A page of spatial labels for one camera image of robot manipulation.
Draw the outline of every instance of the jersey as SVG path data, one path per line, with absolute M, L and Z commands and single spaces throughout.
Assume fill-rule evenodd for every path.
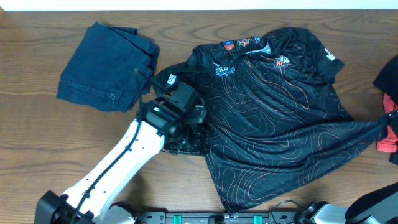
M 307 29 L 199 45 L 161 71 L 205 99 L 206 162 L 229 213 L 329 174 L 385 137 L 380 122 L 353 121 L 332 84 L 344 63 Z

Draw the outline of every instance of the white wall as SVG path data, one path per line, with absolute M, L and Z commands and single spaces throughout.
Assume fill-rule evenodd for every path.
M 398 0 L 0 0 L 0 6 L 6 11 L 398 9 Z

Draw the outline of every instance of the red fabric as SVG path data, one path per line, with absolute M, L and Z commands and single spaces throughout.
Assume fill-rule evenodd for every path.
M 398 110 L 398 106 L 393 102 L 391 97 L 387 95 L 387 93 L 385 93 L 383 96 L 383 105 L 386 114 L 390 113 L 393 110 Z M 393 132 L 391 126 L 388 126 L 387 130 L 388 130 L 387 137 L 382 141 L 377 142 L 377 150 L 380 152 L 393 153 L 397 151 L 396 142 L 398 141 L 398 138 L 396 134 Z

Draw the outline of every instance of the wooden table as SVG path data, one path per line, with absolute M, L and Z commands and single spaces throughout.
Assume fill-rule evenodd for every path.
M 398 53 L 397 11 L 8 12 L 0 14 L 0 223 L 32 223 L 49 189 L 61 194 L 119 141 L 135 117 L 56 100 L 62 70 L 94 21 L 137 27 L 161 48 L 158 69 L 187 59 L 199 44 L 310 29 L 346 66 L 334 87 L 356 119 L 383 114 L 372 81 Z M 255 210 L 285 199 L 348 206 L 397 181 L 398 166 L 372 145 L 346 166 Z M 141 209 L 222 211 L 202 157 L 159 154 L 120 194 Z

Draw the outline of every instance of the printed logo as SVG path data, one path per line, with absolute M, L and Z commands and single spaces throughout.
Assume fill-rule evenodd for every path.
M 176 79 L 176 76 L 170 74 L 169 79 L 167 80 L 167 84 L 168 84 L 168 85 L 173 85 L 174 82 L 175 82 L 175 79 Z
M 234 42 L 233 41 L 224 42 L 224 48 L 226 50 L 232 50 L 234 48 Z
M 330 51 L 328 51 L 328 49 L 325 48 L 325 52 L 328 53 L 328 55 L 326 55 L 326 57 L 328 57 L 329 60 L 334 60 L 336 59 L 336 57 L 330 53 Z
M 249 40 L 250 39 L 248 39 L 248 38 L 243 38 L 243 39 L 238 40 L 238 43 L 240 45 L 246 46 L 249 43 Z
M 254 42 L 258 44 L 261 41 L 261 37 L 254 37 Z
M 291 64 L 290 60 L 283 55 L 276 58 L 276 60 L 275 60 L 275 68 L 284 68 L 284 67 L 291 67 L 291 66 L 292 66 L 292 64 Z
M 235 66 L 233 67 L 221 67 L 220 65 L 216 64 L 213 62 L 214 65 L 216 65 L 216 75 L 219 77 L 223 76 L 229 76 L 232 75 L 235 72 Z

